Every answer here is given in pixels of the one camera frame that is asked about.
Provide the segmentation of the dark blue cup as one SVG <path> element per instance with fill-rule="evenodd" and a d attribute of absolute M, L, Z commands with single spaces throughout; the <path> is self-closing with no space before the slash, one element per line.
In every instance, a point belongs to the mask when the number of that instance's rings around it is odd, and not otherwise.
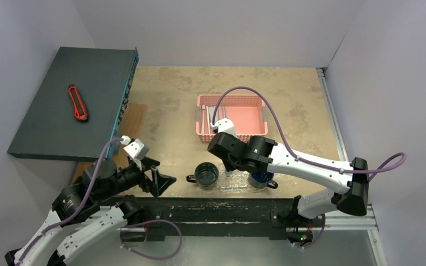
<path fill-rule="evenodd" d="M 248 177 L 249 184 L 258 189 L 271 188 L 277 189 L 278 183 L 273 180 L 274 173 L 272 172 L 254 172 Z"/>

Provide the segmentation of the clear textured oval tray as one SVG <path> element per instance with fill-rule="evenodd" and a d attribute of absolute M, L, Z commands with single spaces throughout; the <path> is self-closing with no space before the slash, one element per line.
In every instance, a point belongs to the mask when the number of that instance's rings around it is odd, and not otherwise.
<path fill-rule="evenodd" d="M 227 177 L 225 176 L 225 169 L 220 167 L 217 184 L 212 190 L 209 190 L 208 193 L 216 195 L 232 195 L 262 192 L 265 188 L 254 188 L 249 184 L 249 175 L 250 173 L 248 172 L 236 170 L 230 177 Z"/>

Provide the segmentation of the pink plastic basket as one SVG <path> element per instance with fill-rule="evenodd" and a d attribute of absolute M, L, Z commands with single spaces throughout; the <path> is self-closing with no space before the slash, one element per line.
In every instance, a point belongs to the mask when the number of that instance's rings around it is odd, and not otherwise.
<path fill-rule="evenodd" d="M 203 143 L 208 143 L 213 133 L 208 129 L 209 122 L 208 107 L 216 106 L 220 94 L 204 94 L 197 97 L 197 122 L 196 133 Z M 205 134 L 200 132 L 201 106 L 205 105 Z M 234 123 L 237 136 L 246 142 L 251 136 L 265 136 L 268 134 L 268 123 L 266 121 L 265 102 L 257 95 L 234 95 L 229 94 L 223 98 L 218 109 L 218 120 L 222 119 L 221 107 L 226 109 L 226 117 Z"/>

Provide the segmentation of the dark green mug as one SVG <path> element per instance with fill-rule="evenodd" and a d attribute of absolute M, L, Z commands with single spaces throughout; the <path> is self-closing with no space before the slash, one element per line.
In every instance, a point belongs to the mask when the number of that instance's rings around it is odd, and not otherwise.
<path fill-rule="evenodd" d="M 192 175 L 186 176 L 186 181 L 196 183 L 203 190 L 212 190 L 219 179 L 219 170 L 211 162 L 203 162 L 194 170 Z"/>

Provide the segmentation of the red cap toothpaste tube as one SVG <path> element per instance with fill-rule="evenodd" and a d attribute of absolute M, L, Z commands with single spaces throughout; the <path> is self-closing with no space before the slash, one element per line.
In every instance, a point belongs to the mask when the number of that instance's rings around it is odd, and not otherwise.
<path fill-rule="evenodd" d="M 209 114 L 209 127 L 210 130 L 213 134 L 215 134 L 217 132 L 217 130 L 214 127 L 215 121 L 218 120 L 218 111 L 215 111 L 216 108 L 214 106 L 209 106 L 208 107 L 208 114 Z"/>

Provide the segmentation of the white toothpaste tube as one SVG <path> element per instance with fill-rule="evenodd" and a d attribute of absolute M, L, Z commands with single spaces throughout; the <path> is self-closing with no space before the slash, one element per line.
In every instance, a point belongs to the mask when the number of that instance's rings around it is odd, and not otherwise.
<path fill-rule="evenodd" d="M 225 176 L 230 177 L 234 173 L 234 170 L 225 169 Z"/>

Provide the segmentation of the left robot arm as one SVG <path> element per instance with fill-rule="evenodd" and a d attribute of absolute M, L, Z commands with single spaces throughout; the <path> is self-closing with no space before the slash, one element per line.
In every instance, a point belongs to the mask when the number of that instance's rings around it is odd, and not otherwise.
<path fill-rule="evenodd" d="M 159 161 L 148 157 L 137 165 L 118 167 L 103 158 L 87 168 L 75 182 L 62 189 L 52 203 L 44 223 L 21 249 L 6 253 L 8 265 L 68 265 L 80 252 L 109 233 L 128 227 L 149 228 L 163 219 L 149 219 L 146 208 L 135 203 L 134 196 L 116 199 L 107 213 L 84 228 L 77 226 L 93 217 L 103 204 L 118 194 L 138 186 L 155 198 L 176 182 L 176 178 L 159 172 Z"/>

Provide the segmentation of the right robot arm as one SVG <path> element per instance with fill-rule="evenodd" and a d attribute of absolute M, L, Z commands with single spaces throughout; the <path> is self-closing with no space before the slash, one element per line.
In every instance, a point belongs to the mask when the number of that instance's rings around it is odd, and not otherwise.
<path fill-rule="evenodd" d="M 207 150 L 220 158 L 228 171 L 280 173 L 295 176 L 324 186 L 325 189 L 297 199 L 297 206 L 289 211 L 289 218 L 301 226 L 312 218 L 339 210 L 353 216 L 367 214 L 369 178 L 353 172 L 355 166 L 366 166 L 366 161 L 332 161 L 298 152 L 295 156 L 284 144 L 262 136 L 243 142 L 226 132 L 216 134 Z"/>

